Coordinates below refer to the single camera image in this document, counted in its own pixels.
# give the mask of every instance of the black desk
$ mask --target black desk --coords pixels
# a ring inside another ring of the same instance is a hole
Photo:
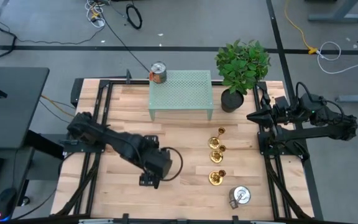
[[[24,186],[34,151],[35,149],[33,147],[18,149],[16,162],[14,162],[15,149],[0,149],[0,158],[3,159],[0,172],[0,193],[12,186],[13,164],[15,163],[13,187],[16,188],[17,194],[19,195]],[[19,196],[16,197],[15,205],[17,205],[18,201]]]
[[[62,147],[29,131],[48,73],[47,68],[0,67],[0,90],[7,93],[7,98],[0,99],[0,158],[4,159],[0,171],[0,193],[12,186],[15,163],[15,205],[24,196],[34,151],[41,150],[59,159],[63,157]]]

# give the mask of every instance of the potted plant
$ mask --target potted plant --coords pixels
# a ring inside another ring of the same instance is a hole
[[[263,79],[270,66],[270,57],[259,41],[248,44],[236,40],[233,45],[220,48],[215,57],[223,85],[228,86],[221,95],[221,106],[225,112],[233,112],[244,102],[247,90]]]

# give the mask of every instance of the brass candle holder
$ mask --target brass candle holder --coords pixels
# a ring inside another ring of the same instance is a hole
[[[214,163],[220,163],[223,160],[223,152],[226,151],[226,146],[224,145],[220,145],[219,146],[219,150],[213,150],[210,154],[209,154],[209,158],[212,160],[212,162]]]
[[[224,134],[226,132],[226,130],[224,128],[219,128],[218,129],[218,136],[216,137],[212,137],[208,140],[208,146],[211,149],[217,149],[220,146],[220,140],[219,140],[219,136],[221,134]]]
[[[226,172],[224,170],[212,171],[209,174],[208,179],[211,182],[211,184],[220,185],[222,183],[223,177],[225,175],[226,175]]]
[[[209,158],[212,160],[212,162],[214,163],[220,163],[223,160],[223,153],[219,150],[213,150],[210,154],[209,154]]]

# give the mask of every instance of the green plant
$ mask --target green plant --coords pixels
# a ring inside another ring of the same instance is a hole
[[[215,57],[219,75],[224,77],[223,85],[229,86],[230,93],[238,90],[246,95],[261,79],[270,65],[270,57],[264,48],[251,40],[248,44],[236,40],[233,45],[226,44],[226,49],[219,49]]]

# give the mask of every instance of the yellow cable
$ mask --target yellow cable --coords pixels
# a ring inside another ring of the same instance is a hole
[[[302,39],[303,39],[303,43],[304,43],[304,44],[307,46],[307,48],[309,49],[309,54],[310,54],[310,55],[311,55],[311,54],[315,54],[315,53],[318,51],[318,49],[315,48],[315,47],[310,47],[310,46],[308,45],[308,43],[306,43],[306,39],[305,39],[305,35],[304,35],[303,31],[302,31],[299,27],[297,27],[297,26],[291,21],[291,19],[288,17],[287,7],[288,7],[288,3],[289,3],[289,2],[290,2],[290,0],[286,0],[286,1],[285,1],[284,15],[285,15],[285,17],[287,18],[287,20],[291,23],[291,25],[292,25],[293,27],[295,27],[296,29],[298,29],[299,32],[301,32],[301,34],[302,34]]]
[[[58,105],[56,105],[55,102],[53,102],[50,98],[48,98],[47,96],[41,95],[42,98],[46,99],[47,101],[49,101],[52,105],[56,106],[56,108],[58,108],[61,112],[67,114],[68,116],[71,116],[74,118],[74,115],[67,113],[66,111],[63,111],[63,109],[61,109]]]

